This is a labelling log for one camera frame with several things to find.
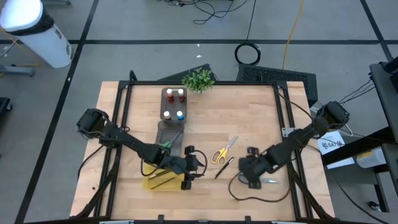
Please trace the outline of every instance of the metal bracket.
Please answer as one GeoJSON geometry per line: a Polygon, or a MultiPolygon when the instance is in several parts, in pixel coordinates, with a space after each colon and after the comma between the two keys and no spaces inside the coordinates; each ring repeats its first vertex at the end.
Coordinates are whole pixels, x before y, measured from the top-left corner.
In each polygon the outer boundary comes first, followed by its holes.
{"type": "MultiPolygon", "coordinates": [[[[282,135],[284,138],[287,138],[287,136],[289,136],[290,133],[292,133],[297,129],[299,128],[282,128],[282,135]]],[[[315,139],[319,138],[319,134],[314,135],[313,138],[315,139]]]]}

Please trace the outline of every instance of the black cable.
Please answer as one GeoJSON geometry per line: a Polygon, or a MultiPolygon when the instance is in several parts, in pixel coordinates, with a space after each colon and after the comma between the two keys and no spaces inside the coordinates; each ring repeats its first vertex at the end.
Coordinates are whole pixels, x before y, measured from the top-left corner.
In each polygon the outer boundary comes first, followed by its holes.
{"type": "Polygon", "coordinates": [[[282,97],[286,102],[288,102],[288,103],[290,103],[290,104],[293,104],[294,106],[296,106],[296,107],[298,107],[300,110],[302,110],[305,114],[307,114],[308,117],[310,117],[312,123],[314,124],[314,120],[313,120],[313,118],[311,117],[311,115],[310,115],[310,113],[309,113],[308,111],[306,111],[305,109],[303,109],[303,108],[302,108],[301,106],[299,106],[298,104],[296,104],[296,103],[294,103],[294,102],[292,102],[292,101],[290,101],[290,100],[287,100],[284,96],[282,96],[282,94],[279,93],[279,91],[278,91],[278,94],[279,94],[279,96],[282,97]]]}
{"type": "Polygon", "coordinates": [[[250,18],[250,24],[249,24],[249,30],[248,30],[248,35],[246,36],[246,40],[244,41],[245,43],[248,41],[249,39],[249,34],[250,34],[250,30],[251,30],[251,23],[253,21],[253,15],[254,15],[254,9],[256,8],[256,2],[257,0],[254,0],[254,4],[253,4],[253,9],[251,11],[251,18],[250,18]]]}
{"type": "Polygon", "coordinates": [[[259,197],[253,197],[253,196],[252,196],[252,197],[246,197],[246,198],[238,198],[238,197],[236,197],[234,194],[232,194],[232,191],[231,191],[231,184],[232,184],[232,181],[233,181],[239,174],[240,174],[240,172],[238,172],[238,173],[229,181],[229,184],[228,184],[228,192],[229,192],[229,194],[230,194],[233,198],[235,198],[235,200],[237,200],[237,201],[243,201],[243,200],[254,199],[254,200],[259,200],[259,201],[262,201],[262,202],[277,203],[277,202],[282,201],[283,199],[285,199],[285,198],[289,195],[290,188],[287,189],[286,194],[285,194],[283,197],[281,197],[280,199],[276,199],[276,200],[268,200],[268,199],[263,199],[263,198],[259,198],[259,197]]]}
{"type": "Polygon", "coordinates": [[[95,150],[93,153],[91,153],[80,165],[79,170],[77,172],[77,179],[79,179],[80,176],[80,171],[83,168],[83,166],[85,165],[85,163],[91,158],[93,157],[97,152],[99,152],[102,148],[104,147],[104,145],[101,145],[99,148],[97,148],[97,150],[95,150]]]}
{"type": "Polygon", "coordinates": [[[203,169],[203,172],[201,173],[201,175],[205,175],[205,172],[206,172],[206,170],[207,170],[207,157],[206,157],[206,155],[205,155],[202,151],[200,151],[200,150],[194,150],[194,152],[199,152],[199,153],[202,154],[203,157],[205,158],[205,168],[203,169]]]}
{"type": "Polygon", "coordinates": [[[384,141],[384,140],[381,140],[381,139],[376,139],[376,138],[372,138],[372,137],[369,137],[369,136],[364,136],[362,134],[356,134],[356,133],[352,133],[352,134],[355,135],[355,136],[360,136],[362,138],[368,138],[368,139],[372,139],[372,140],[383,142],[383,143],[395,144],[395,142],[384,141]]]}
{"type": "Polygon", "coordinates": [[[357,91],[359,91],[360,89],[362,89],[362,87],[364,87],[364,86],[366,86],[370,81],[372,81],[371,79],[369,79],[369,81],[367,82],[367,83],[365,83],[365,84],[363,84],[363,85],[361,85],[361,87],[359,87],[357,90],[355,90],[354,92],[352,92],[352,93],[350,93],[350,94],[348,94],[348,95],[346,95],[346,96],[344,96],[344,98],[343,99],[341,99],[340,101],[339,101],[339,103],[341,103],[345,98],[347,98],[347,97],[349,97],[349,96],[351,96],[352,94],[354,94],[354,93],[356,93],[357,91]]]}
{"type": "Polygon", "coordinates": [[[351,99],[351,98],[356,98],[359,94],[365,92],[366,90],[369,90],[369,89],[372,88],[372,87],[374,87],[374,84],[369,84],[369,85],[366,86],[363,90],[361,90],[361,91],[355,93],[354,95],[352,95],[352,96],[350,97],[350,99],[351,99]]]}
{"type": "Polygon", "coordinates": [[[252,12],[251,12],[249,30],[248,30],[248,34],[247,34],[247,36],[246,36],[246,40],[245,40],[242,44],[239,44],[239,45],[235,48],[235,53],[234,53],[234,55],[235,55],[235,60],[236,60],[240,65],[241,65],[241,64],[244,64],[244,65],[257,65],[257,64],[260,62],[260,60],[261,60],[261,49],[260,49],[256,44],[248,43],[249,35],[250,35],[250,30],[251,30],[251,24],[252,24],[252,21],[253,21],[254,9],[256,8],[256,2],[257,2],[257,0],[254,0],[253,10],[252,10],[252,12]],[[253,49],[256,51],[256,53],[257,53],[257,59],[256,59],[254,62],[252,62],[252,63],[243,63],[242,61],[240,61],[240,59],[239,59],[239,57],[238,57],[238,51],[239,51],[239,49],[240,49],[241,47],[243,47],[243,46],[249,46],[249,47],[253,48],[253,49]]]}
{"type": "Polygon", "coordinates": [[[340,190],[346,195],[346,197],[348,198],[348,200],[350,200],[350,202],[355,205],[355,207],[359,208],[362,212],[364,212],[365,214],[367,214],[369,217],[373,218],[374,220],[381,222],[383,224],[389,224],[388,222],[385,222],[381,219],[379,219],[378,217],[375,217],[374,215],[370,214],[368,211],[366,211],[365,209],[363,209],[362,207],[360,207],[357,203],[354,202],[354,200],[347,194],[347,192],[341,187],[341,185],[331,176],[329,175],[330,178],[332,179],[332,181],[334,183],[337,184],[337,186],[340,188],[340,190]]]}
{"type": "Polygon", "coordinates": [[[374,86],[373,88],[371,88],[370,90],[368,90],[368,91],[365,91],[365,92],[363,92],[363,93],[361,93],[361,94],[359,94],[359,95],[357,95],[357,96],[355,96],[355,97],[353,97],[353,98],[350,98],[350,99],[348,99],[348,100],[346,100],[346,101],[344,101],[344,102],[341,102],[341,104],[345,104],[345,103],[347,103],[347,102],[349,102],[349,101],[351,101],[351,100],[353,100],[353,99],[355,99],[355,98],[358,98],[358,97],[362,96],[363,94],[365,94],[365,93],[367,93],[367,92],[373,90],[374,88],[375,88],[375,86],[374,86]]]}
{"type": "Polygon", "coordinates": [[[233,5],[233,3],[234,3],[234,0],[231,1],[231,4],[229,5],[229,8],[228,8],[226,11],[216,11],[216,9],[215,9],[210,3],[203,2],[203,1],[195,2],[194,5],[195,5],[195,7],[196,7],[197,9],[201,10],[202,12],[205,12],[205,13],[209,14],[210,16],[209,16],[207,19],[195,19],[195,20],[193,20],[192,22],[193,22],[194,24],[203,25],[203,24],[205,24],[207,21],[209,21],[213,16],[214,16],[214,17],[217,17],[217,18],[219,18],[219,19],[224,18],[229,12],[237,10],[237,9],[230,10],[231,7],[232,7],[232,5],[233,5]],[[206,10],[204,10],[204,9],[202,9],[202,8],[200,8],[200,7],[198,7],[197,3],[199,3],[199,2],[200,2],[200,3],[203,3],[203,4],[209,5],[209,6],[212,8],[213,13],[210,13],[210,12],[208,12],[208,11],[206,11],[206,10]],[[217,15],[216,15],[217,13],[221,13],[221,12],[225,12],[225,14],[222,15],[222,16],[217,16],[217,15]]]}

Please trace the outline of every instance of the white trash can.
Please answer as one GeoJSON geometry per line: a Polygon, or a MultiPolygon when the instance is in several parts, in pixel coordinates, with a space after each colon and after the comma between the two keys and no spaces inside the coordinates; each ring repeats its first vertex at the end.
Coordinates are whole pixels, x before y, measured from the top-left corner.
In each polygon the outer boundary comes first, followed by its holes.
{"type": "Polygon", "coordinates": [[[40,0],[8,0],[1,11],[0,26],[53,68],[72,61],[71,45],[40,0]]]}

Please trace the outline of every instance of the gray floor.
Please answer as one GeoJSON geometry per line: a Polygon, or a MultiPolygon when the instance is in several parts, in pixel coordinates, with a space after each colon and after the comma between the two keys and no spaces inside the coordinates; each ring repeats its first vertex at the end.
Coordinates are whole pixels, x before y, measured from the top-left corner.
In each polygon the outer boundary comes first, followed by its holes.
{"type": "MultiPolygon", "coordinates": [[[[46,6],[64,35],[78,40],[92,2],[75,0],[70,7],[54,3],[46,6]]],[[[192,20],[204,19],[206,15],[193,6],[168,7],[155,0],[99,0],[87,39],[244,39],[253,2],[249,0],[224,19],[196,25],[192,20]]],[[[393,18],[398,2],[367,2],[384,38],[398,39],[393,18]]],[[[217,9],[228,7],[224,1],[211,3],[217,9]]],[[[299,0],[257,1],[250,38],[287,39],[299,4],[299,0]]],[[[360,1],[306,0],[293,39],[377,40],[377,37],[360,1]]],[[[284,45],[259,46],[262,50],[259,66],[282,67],[284,45]]],[[[220,80],[235,80],[238,72],[233,55],[235,47],[236,44],[84,45],[26,221],[68,217],[76,172],[86,146],[86,141],[76,133],[75,123],[84,110],[95,106],[102,81],[125,79],[131,69],[139,80],[157,80],[204,63],[211,65],[220,80]]],[[[398,56],[398,45],[388,48],[393,56],[398,56]]],[[[253,60],[248,49],[243,49],[239,55],[243,60],[253,60]]],[[[317,74],[319,101],[326,103],[340,100],[357,89],[368,80],[369,65],[385,60],[379,44],[292,44],[286,69],[317,74]]],[[[1,59],[5,65],[31,62],[32,59],[16,47],[1,59]]],[[[15,220],[68,73],[69,67],[52,69],[42,63],[34,78],[11,75],[0,78],[0,96],[10,97],[14,105],[12,113],[1,121],[1,223],[15,220]]],[[[351,113],[349,126],[355,133],[369,134],[387,124],[375,91],[347,103],[345,108],[351,113]]],[[[337,217],[373,222],[353,207],[332,181],[329,186],[337,217]]],[[[372,185],[348,182],[343,187],[362,206],[367,200],[376,200],[372,185]]],[[[390,222],[397,219],[394,212],[376,215],[390,222]]]]}

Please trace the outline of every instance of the yellow cable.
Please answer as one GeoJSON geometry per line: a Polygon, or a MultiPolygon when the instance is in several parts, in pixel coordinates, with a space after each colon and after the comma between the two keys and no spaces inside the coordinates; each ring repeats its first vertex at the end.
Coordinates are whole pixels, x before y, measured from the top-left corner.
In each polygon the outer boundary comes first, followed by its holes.
{"type": "Polygon", "coordinates": [[[285,45],[284,62],[282,64],[282,69],[283,70],[285,70],[285,61],[286,61],[286,55],[287,55],[287,47],[289,46],[290,40],[292,39],[292,36],[293,36],[293,33],[294,33],[294,29],[296,28],[296,25],[297,25],[297,21],[299,21],[299,19],[300,19],[301,13],[303,11],[303,5],[304,5],[304,0],[301,0],[300,9],[298,10],[298,14],[297,14],[296,20],[294,21],[292,31],[290,31],[289,38],[287,39],[287,42],[286,42],[286,45],[285,45]]]}
{"type": "MultiPolygon", "coordinates": [[[[17,40],[14,39],[10,34],[8,34],[6,31],[4,31],[4,29],[0,28],[0,30],[6,35],[6,37],[8,37],[8,39],[12,40],[12,42],[17,45],[17,47],[19,47],[23,52],[25,52],[27,55],[29,55],[31,58],[33,58],[35,61],[40,61],[38,56],[32,54],[31,52],[29,52],[25,47],[21,46],[20,44],[18,44],[17,40]]],[[[40,63],[33,63],[33,64],[21,64],[21,65],[17,65],[18,67],[39,67],[40,63]]]]}

